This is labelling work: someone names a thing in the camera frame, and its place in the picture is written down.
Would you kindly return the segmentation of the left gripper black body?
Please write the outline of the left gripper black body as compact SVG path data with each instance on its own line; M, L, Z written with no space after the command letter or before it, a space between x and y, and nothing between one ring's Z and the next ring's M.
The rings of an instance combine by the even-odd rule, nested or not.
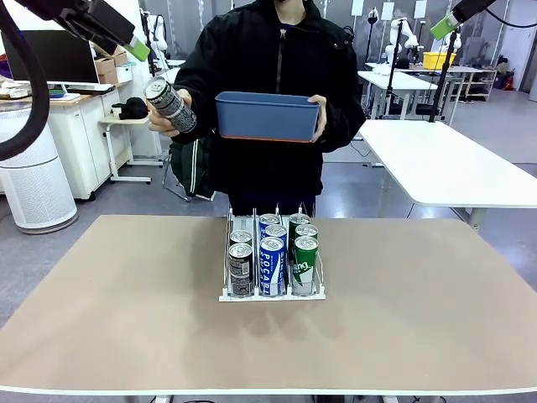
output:
M56 22L73 35L114 53L135 43L134 25L106 1L57 1Z

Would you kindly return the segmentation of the person's right hand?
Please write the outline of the person's right hand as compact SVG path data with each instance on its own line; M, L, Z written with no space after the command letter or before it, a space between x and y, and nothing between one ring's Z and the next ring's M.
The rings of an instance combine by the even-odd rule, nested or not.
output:
M179 97L183 100L184 104L187 107L192 105L192 97L186 89L179 89L177 91ZM173 138L180 134L180 131L177 130L167 118L163 118L159 111L151 104L149 107L149 129L151 131L156 131L163 134L166 137Z

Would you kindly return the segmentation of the person's left hand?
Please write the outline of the person's left hand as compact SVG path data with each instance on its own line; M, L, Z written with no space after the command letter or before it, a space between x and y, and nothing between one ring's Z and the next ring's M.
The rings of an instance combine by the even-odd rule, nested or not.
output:
M320 138L320 136L323 134L323 132L325 130L325 127L326 127L326 123L327 123L327 116L326 116L327 100L323 96L314 95L314 96L312 96L312 97L310 97L308 99L308 102L312 103L312 104L317 104L318 107L319 107L318 118L317 118L317 123L316 123L316 129L315 129L315 132L314 132L314 134L312 136L312 139L311 139L311 142L315 143Z

